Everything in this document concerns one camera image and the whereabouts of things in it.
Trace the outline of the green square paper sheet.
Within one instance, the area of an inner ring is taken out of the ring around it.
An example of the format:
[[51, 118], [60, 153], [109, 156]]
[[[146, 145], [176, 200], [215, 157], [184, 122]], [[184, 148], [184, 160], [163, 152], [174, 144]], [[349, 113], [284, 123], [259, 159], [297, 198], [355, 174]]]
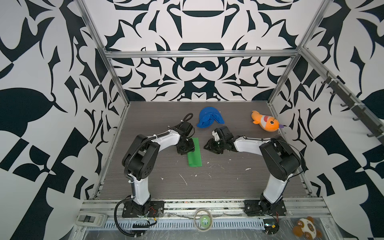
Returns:
[[198, 138], [192, 138], [195, 149], [187, 154], [189, 167], [202, 167], [202, 156]]

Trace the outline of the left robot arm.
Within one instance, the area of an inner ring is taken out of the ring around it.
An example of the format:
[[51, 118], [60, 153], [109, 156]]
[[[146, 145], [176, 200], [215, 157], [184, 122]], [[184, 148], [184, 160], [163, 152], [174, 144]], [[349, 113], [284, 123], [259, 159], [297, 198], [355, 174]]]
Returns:
[[179, 155], [195, 150], [190, 133], [195, 129], [183, 121], [167, 131], [152, 135], [137, 135], [122, 160], [124, 175], [133, 184], [133, 201], [143, 206], [150, 201], [148, 177], [153, 171], [159, 152], [175, 146]]

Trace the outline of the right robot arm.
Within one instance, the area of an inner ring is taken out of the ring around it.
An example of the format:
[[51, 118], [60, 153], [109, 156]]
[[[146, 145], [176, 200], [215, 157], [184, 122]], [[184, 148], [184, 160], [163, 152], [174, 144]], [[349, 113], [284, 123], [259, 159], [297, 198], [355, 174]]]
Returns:
[[281, 136], [268, 139], [234, 136], [228, 127], [223, 126], [212, 132], [213, 138], [204, 146], [215, 154], [225, 150], [236, 153], [250, 153], [263, 157], [270, 177], [261, 195], [259, 206], [262, 211], [274, 209], [282, 200], [288, 181], [295, 176], [298, 168], [304, 168], [304, 156]]

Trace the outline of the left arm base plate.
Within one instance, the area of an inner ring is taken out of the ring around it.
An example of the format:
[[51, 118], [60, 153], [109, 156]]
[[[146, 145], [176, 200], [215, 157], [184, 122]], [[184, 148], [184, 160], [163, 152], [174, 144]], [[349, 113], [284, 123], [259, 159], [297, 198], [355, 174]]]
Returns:
[[163, 213], [164, 201], [147, 201], [144, 205], [139, 205], [134, 201], [124, 203], [123, 218], [148, 217], [155, 218]]

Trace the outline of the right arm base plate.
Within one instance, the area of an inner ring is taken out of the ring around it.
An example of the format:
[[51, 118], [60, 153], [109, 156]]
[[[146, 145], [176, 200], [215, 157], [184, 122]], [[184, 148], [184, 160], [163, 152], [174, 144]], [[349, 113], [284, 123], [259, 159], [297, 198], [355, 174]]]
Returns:
[[287, 208], [283, 200], [271, 204], [267, 200], [244, 200], [244, 212], [247, 216], [285, 216]]

